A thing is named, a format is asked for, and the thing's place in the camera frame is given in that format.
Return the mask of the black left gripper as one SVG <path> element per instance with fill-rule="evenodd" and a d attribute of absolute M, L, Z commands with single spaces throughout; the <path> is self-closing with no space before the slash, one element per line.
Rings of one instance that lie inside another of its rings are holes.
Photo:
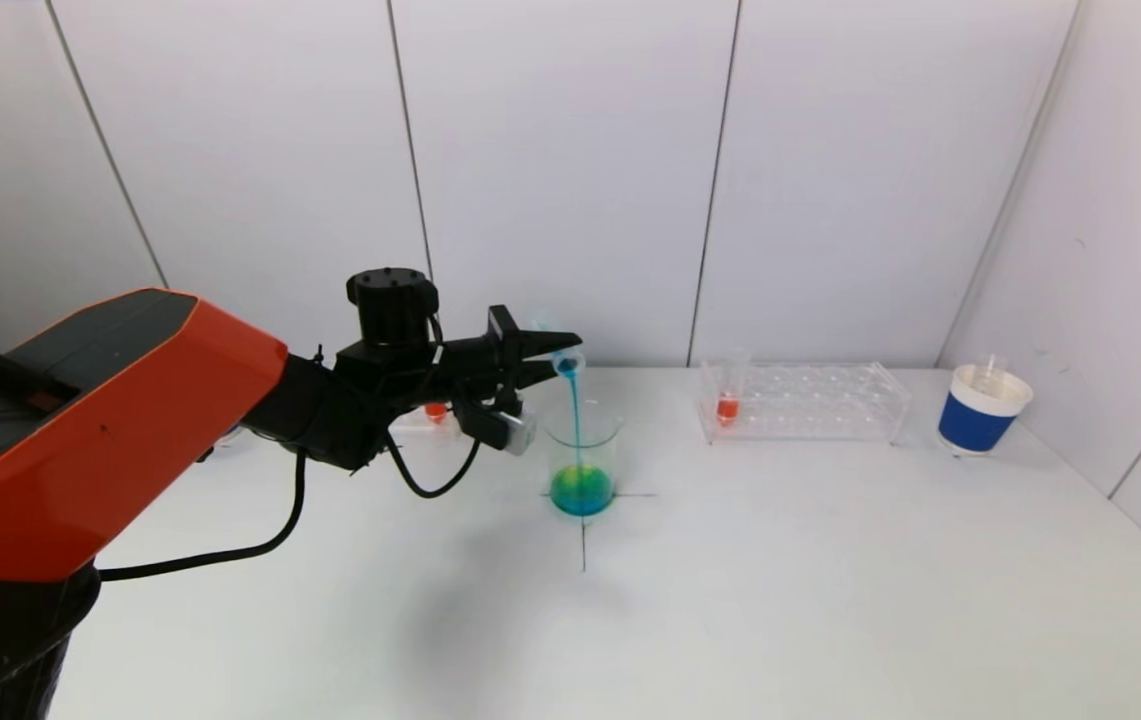
<path fill-rule="evenodd" d="M 529 389 L 552 381 L 558 374 L 555 363 L 578 356 L 580 345 L 582 337 L 573 332 L 520 331 L 505 305 L 492 305 L 483 334 L 443 346 L 439 372 L 456 389 L 496 391 L 512 366 L 520 365 L 518 389 Z"/>

